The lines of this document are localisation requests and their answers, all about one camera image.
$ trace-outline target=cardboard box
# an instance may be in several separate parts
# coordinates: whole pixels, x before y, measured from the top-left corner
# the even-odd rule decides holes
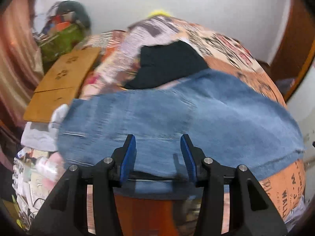
[[[100,48],[87,48],[61,56],[34,91],[23,119],[50,122],[53,111],[62,104],[70,104],[78,96],[81,84]]]

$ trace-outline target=white wall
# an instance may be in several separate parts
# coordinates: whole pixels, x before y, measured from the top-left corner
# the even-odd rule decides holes
[[[36,12],[46,12],[57,0],[37,0]],[[126,29],[151,11],[199,23],[240,40],[252,54],[270,62],[281,41],[290,0],[77,0],[87,9],[92,33]]]
[[[287,103],[290,113],[297,121],[303,134],[306,152],[304,160],[315,157],[315,60],[300,84],[297,91]],[[305,200],[310,200],[315,194],[315,166],[306,171]]]

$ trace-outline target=denim fabric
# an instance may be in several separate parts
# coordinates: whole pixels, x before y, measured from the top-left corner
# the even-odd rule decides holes
[[[161,187],[160,180],[155,187],[154,182],[141,181],[120,192],[181,198],[183,189],[192,192],[180,149],[184,133],[206,156],[230,167],[245,164],[258,180],[286,168],[304,150],[299,127],[285,108],[236,77],[212,69],[167,90],[74,99],[57,145],[68,163],[94,165],[122,146],[127,134],[134,134],[134,169],[174,183],[165,181],[167,186]]]

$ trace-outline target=blue gripper pad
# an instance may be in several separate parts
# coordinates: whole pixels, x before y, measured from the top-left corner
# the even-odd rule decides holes
[[[191,154],[191,151],[188,147],[188,144],[186,142],[184,135],[182,135],[182,137],[181,137],[181,151],[182,151],[182,155],[183,155],[183,158],[185,161],[189,180],[191,182],[196,183],[197,182],[196,164],[193,160],[193,156]]]
[[[129,177],[129,172],[130,170],[133,170],[134,162],[137,156],[136,138],[134,137],[134,135],[131,135],[131,136],[132,136],[131,140],[127,147],[127,151],[126,151],[125,157],[122,161],[121,168],[120,168],[120,179],[119,179],[120,184],[127,181]]]

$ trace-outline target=black cloth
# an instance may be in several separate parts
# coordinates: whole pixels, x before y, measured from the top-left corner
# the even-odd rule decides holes
[[[208,68],[205,60],[183,41],[170,45],[142,47],[140,66],[136,77],[124,88],[130,90],[156,88]]]

